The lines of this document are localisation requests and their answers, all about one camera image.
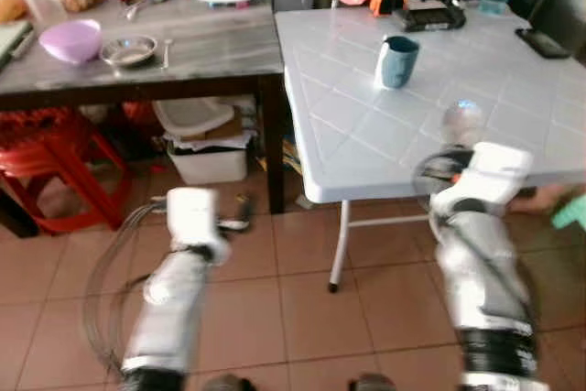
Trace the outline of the green plastic stool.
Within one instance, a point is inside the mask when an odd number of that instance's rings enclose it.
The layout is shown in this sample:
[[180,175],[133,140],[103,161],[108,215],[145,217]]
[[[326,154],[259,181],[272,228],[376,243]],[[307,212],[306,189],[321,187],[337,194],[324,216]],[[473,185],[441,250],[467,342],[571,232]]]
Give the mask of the green plastic stool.
[[586,195],[583,193],[570,195],[554,204],[551,224],[559,230],[578,226],[586,231]]

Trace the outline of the black flat tray device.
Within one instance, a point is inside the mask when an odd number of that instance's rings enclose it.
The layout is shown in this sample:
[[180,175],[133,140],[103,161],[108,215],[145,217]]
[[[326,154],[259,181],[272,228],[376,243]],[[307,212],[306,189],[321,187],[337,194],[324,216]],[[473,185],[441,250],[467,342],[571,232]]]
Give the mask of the black flat tray device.
[[458,0],[439,0],[437,7],[398,10],[395,16],[405,32],[455,30],[466,23],[463,6]]

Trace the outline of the white plastic storage box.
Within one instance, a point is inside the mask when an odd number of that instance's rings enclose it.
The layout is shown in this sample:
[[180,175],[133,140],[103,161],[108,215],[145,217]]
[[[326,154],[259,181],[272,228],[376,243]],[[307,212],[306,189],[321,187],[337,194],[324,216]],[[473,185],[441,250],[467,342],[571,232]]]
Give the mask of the white plastic storage box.
[[218,140],[181,141],[165,136],[172,164],[188,185],[243,180],[247,175],[247,148],[251,135]]

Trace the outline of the person's bare foot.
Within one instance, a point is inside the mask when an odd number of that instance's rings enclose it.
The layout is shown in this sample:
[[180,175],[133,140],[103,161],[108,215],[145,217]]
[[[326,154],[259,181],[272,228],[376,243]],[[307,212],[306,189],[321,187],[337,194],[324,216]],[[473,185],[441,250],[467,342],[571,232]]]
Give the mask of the person's bare foot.
[[552,183],[552,185],[533,187],[533,189],[522,189],[507,204],[507,208],[510,212],[531,212],[531,214],[552,212],[574,191],[574,187],[568,183]]

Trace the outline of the marble top dark wood table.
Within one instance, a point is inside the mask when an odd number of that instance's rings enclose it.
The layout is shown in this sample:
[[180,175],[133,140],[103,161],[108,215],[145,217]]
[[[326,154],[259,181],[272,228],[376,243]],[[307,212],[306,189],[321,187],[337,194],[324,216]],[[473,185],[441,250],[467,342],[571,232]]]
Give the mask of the marble top dark wood table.
[[197,0],[170,0],[144,7],[129,21],[125,6],[108,0],[81,17],[99,22],[105,37],[172,40],[170,64],[116,74],[103,61],[62,63],[32,43],[24,56],[0,70],[0,112],[250,93],[258,103],[268,211],[284,212],[282,136],[292,123],[271,1],[208,7]]

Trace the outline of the orange and black device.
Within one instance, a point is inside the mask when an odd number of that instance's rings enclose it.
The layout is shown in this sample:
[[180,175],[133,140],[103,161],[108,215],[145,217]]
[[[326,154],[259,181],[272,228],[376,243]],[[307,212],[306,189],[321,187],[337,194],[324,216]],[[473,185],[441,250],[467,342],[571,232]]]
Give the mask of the orange and black device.
[[405,9],[407,0],[369,0],[370,14],[392,16],[396,11]]

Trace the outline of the red plastic stool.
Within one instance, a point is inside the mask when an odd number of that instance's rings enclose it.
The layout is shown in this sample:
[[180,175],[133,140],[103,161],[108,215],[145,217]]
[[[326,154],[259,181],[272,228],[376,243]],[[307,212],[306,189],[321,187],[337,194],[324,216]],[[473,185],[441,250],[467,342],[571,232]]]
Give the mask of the red plastic stool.
[[[109,159],[121,172],[113,191],[88,169],[97,157]],[[38,197],[54,179],[74,190],[88,210],[49,218],[38,207]],[[0,112],[0,180],[43,232],[67,234],[97,223],[117,231],[125,222],[133,170],[91,120],[75,109],[55,107]]]

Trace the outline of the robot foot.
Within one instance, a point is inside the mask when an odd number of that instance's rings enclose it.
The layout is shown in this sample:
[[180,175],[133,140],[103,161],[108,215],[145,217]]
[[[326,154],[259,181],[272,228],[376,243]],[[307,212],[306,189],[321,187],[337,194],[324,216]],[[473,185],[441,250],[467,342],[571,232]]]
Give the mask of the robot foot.
[[363,373],[349,380],[347,391],[398,391],[396,384],[386,375]]
[[223,374],[215,375],[205,380],[200,391],[258,391],[250,379],[242,375]]

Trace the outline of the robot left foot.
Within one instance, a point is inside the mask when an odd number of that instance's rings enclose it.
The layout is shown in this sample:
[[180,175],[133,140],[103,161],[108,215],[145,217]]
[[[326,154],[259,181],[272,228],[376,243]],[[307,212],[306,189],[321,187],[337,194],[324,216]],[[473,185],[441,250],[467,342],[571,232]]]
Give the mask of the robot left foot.
[[200,391],[258,391],[250,379],[242,375],[223,374],[215,375],[205,380]]

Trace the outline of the white plastic folding table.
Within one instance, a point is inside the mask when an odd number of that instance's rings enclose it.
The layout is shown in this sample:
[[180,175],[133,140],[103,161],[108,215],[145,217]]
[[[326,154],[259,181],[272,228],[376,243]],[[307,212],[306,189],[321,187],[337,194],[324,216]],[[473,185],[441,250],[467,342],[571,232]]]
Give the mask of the white plastic folding table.
[[402,89],[376,80],[390,19],[339,7],[276,23],[305,197],[341,206],[327,292],[347,263],[352,203],[414,197],[414,168],[442,144],[449,106],[477,107],[485,139],[532,154],[528,186],[583,182],[585,70],[536,55],[515,36],[522,19],[469,11],[458,30],[414,34],[421,53]]

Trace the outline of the teal ceramic mug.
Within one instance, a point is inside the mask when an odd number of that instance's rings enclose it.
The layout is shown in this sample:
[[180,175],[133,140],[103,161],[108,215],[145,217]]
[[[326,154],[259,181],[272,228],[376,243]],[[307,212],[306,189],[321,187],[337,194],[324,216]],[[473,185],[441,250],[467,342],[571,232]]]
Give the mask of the teal ceramic mug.
[[385,35],[378,47],[375,85],[381,89],[402,89],[413,74],[421,44],[401,35]]

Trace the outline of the round metal dish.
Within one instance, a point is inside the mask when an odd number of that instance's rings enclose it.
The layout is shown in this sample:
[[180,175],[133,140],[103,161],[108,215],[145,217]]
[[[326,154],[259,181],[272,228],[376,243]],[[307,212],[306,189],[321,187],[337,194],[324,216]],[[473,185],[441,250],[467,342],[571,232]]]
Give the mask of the round metal dish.
[[113,68],[129,69],[152,60],[157,48],[158,42],[154,37],[117,37],[103,43],[99,57]]

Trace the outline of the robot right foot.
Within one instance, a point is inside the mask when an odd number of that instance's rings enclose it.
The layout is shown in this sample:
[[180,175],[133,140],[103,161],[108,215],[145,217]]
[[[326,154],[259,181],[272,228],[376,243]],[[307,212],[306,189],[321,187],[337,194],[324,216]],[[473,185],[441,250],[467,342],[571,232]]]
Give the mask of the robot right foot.
[[396,384],[386,375],[363,373],[349,380],[347,391],[398,391]]

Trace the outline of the large purple plastic bowl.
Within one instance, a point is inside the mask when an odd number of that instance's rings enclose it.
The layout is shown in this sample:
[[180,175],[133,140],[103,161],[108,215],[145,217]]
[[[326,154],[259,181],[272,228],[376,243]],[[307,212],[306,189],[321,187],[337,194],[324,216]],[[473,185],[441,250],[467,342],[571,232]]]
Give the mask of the large purple plastic bowl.
[[87,63],[101,50],[102,26],[92,19],[76,19],[46,28],[38,37],[41,47],[56,60],[72,65]]

